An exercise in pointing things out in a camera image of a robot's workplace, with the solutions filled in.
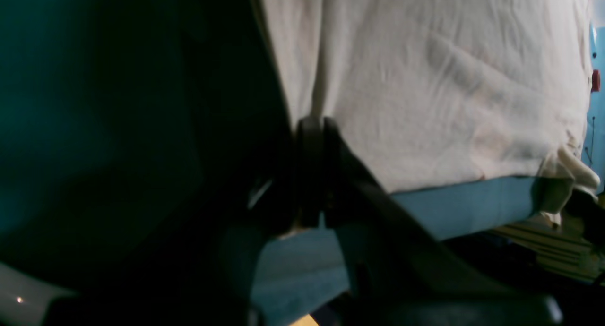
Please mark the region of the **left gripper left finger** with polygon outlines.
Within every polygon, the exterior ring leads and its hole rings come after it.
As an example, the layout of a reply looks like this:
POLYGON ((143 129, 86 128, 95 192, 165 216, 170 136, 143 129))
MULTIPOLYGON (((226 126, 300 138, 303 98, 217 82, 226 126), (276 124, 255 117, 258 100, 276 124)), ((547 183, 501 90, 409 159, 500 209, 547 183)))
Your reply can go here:
POLYGON ((318 227, 324 204, 324 135, 317 117, 297 123, 267 192, 271 235, 318 227))

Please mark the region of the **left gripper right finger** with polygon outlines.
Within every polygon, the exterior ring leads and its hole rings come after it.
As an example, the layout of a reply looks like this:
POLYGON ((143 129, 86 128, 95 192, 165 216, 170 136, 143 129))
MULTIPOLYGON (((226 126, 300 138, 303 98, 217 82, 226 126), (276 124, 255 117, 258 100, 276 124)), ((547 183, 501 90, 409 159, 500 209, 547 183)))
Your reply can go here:
POLYGON ((328 226, 335 227, 351 292, 344 326, 557 326, 546 294, 487 278, 435 240, 381 188, 324 119, 328 226))

